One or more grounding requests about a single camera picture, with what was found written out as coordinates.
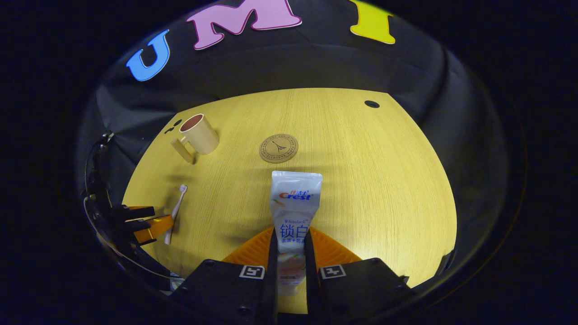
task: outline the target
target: toothbrush handle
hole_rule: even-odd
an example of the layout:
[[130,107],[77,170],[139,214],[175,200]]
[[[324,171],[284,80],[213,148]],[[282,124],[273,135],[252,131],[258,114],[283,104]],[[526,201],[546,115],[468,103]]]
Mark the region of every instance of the toothbrush handle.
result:
[[[184,193],[181,193],[181,197],[179,198],[179,202],[177,202],[176,207],[173,209],[173,213],[171,214],[173,221],[175,221],[175,218],[177,217],[177,213],[179,212],[180,203],[183,200],[183,196],[184,196]],[[173,227],[171,227],[169,230],[167,230],[165,232],[165,244],[166,245],[171,244],[172,234],[173,234]]]
[[179,201],[177,202],[177,205],[175,206],[175,208],[173,209],[173,213],[171,214],[171,216],[173,217],[173,221],[175,221],[175,218],[177,216],[177,213],[179,212],[179,208],[180,208],[180,203],[183,200],[183,196],[184,193],[181,193],[181,197],[179,198]]

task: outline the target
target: orange gripper pad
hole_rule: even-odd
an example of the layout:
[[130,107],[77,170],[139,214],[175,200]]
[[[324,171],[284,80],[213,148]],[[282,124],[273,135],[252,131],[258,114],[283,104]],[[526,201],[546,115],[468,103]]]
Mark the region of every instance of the orange gripper pad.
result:
[[309,232],[313,241],[316,269],[361,261],[359,256],[323,232],[313,227],[309,228]]
[[[323,232],[310,227],[313,251],[315,252],[316,269],[337,264],[347,264],[361,261],[357,255],[345,246]],[[269,244],[273,235],[273,227],[260,232],[249,239],[241,247],[223,259],[223,262],[240,265],[263,265],[267,269],[269,259]]]
[[223,262],[241,265],[262,265],[267,269],[269,244],[271,243],[272,235],[273,227],[261,231],[225,257]]
[[150,228],[134,232],[136,240],[139,243],[149,241],[164,234],[167,230],[171,229],[174,221],[171,215],[167,215],[163,217],[149,219],[146,220],[145,222],[150,225]]

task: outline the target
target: yellow table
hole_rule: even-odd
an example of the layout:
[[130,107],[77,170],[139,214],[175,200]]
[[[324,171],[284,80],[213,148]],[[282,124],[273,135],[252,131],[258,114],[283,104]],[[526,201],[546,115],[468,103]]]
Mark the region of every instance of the yellow table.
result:
[[[364,104],[370,100],[379,108]],[[204,113],[220,144],[186,163],[171,146],[182,119]],[[270,164],[259,147],[267,137],[297,138],[293,159]],[[222,260],[273,225],[271,172],[323,175],[312,226],[362,259],[380,257],[416,286],[432,277],[455,242],[455,205],[443,167],[425,135],[388,94],[337,88],[267,91],[223,99],[178,113],[147,149],[123,204],[170,214],[185,184],[170,245],[144,250],[186,278],[206,258]],[[280,312],[307,313],[305,285],[280,297]]]

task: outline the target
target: toothpaste tube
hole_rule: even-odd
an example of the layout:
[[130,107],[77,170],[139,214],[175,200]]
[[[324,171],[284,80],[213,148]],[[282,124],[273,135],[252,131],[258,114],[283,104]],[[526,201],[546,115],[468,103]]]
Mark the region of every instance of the toothpaste tube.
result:
[[291,296],[305,278],[305,235],[319,208],[321,181],[318,173],[274,171],[271,214],[277,235],[279,294]]
[[322,180],[317,173],[273,172],[270,203],[279,252],[303,250],[305,234],[319,208]]

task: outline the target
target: cable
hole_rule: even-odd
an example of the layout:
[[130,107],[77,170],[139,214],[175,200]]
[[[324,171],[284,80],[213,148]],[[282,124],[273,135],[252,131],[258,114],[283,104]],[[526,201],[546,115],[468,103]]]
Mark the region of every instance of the cable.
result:
[[156,273],[156,272],[154,272],[154,271],[151,271],[151,270],[147,269],[146,267],[138,264],[137,262],[131,260],[128,256],[122,254],[122,253],[119,252],[116,248],[114,248],[108,241],[106,241],[106,240],[102,237],[102,235],[98,232],[97,227],[94,225],[94,223],[93,223],[92,220],[90,219],[90,215],[88,214],[88,209],[86,208],[86,202],[87,202],[87,201],[88,201],[88,197],[85,197],[85,198],[84,198],[84,201],[83,201],[84,213],[86,213],[86,217],[88,218],[88,221],[90,221],[90,225],[92,226],[92,228],[94,229],[94,231],[97,233],[98,238],[99,238],[100,240],[102,240],[104,243],[106,243],[106,244],[108,245],[108,247],[110,247],[110,249],[112,249],[112,250],[113,250],[115,253],[117,253],[118,255],[126,258],[127,260],[129,260],[129,261],[131,261],[131,262],[133,262],[133,263],[134,263],[135,265],[137,265],[138,267],[141,267],[143,270],[148,271],[148,272],[150,272],[150,273],[152,273],[152,274],[154,274],[154,275],[158,275],[158,276],[161,276],[161,277],[167,278],[167,279],[181,278],[180,276],[166,276],[166,275],[162,275],[162,274]]
[[104,137],[106,137],[106,143],[109,143],[110,140],[114,137],[114,132],[111,132],[110,134],[107,134],[107,133],[103,134],[102,138],[97,140],[92,145],[92,147],[90,148],[90,151],[88,151],[88,156],[86,157],[86,162],[84,164],[84,189],[86,190],[86,195],[90,195],[90,193],[88,193],[88,181],[86,178],[86,172],[88,169],[88,161],[90,160],[90,156],[92,154],[92,151],[94,150],[94,148],[96,148],[100,144],[100,142],[103,140]]

